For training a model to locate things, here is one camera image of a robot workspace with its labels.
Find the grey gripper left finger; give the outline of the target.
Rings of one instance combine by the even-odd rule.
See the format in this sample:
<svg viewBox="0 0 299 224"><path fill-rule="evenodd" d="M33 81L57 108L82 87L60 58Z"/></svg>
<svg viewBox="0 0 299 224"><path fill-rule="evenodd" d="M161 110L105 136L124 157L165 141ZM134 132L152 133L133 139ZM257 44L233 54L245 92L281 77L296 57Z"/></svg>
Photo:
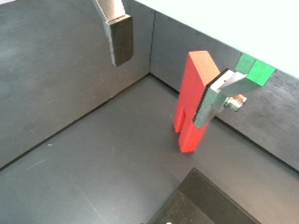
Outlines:
<svg viewBox="0 0 299 224"><path fill-rule="evenodd" d="M92 0L102 20L112 64L118 67L133 56L133 18L126 14L121 0Z"/></svg>

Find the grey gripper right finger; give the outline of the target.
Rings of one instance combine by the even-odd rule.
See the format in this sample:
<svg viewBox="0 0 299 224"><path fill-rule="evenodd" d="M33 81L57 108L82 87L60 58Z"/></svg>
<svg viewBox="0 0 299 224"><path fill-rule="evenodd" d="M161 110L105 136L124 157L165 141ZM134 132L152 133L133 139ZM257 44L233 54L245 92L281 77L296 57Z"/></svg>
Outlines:
<svg viewBox="0 0 299 224"><path fill-rule="evenodd" d="M246 101L244 93L257 89L257 84L246 75L225 69L205 87L193 117L197 128L208 123L222 109L237 111Z"/></svg>

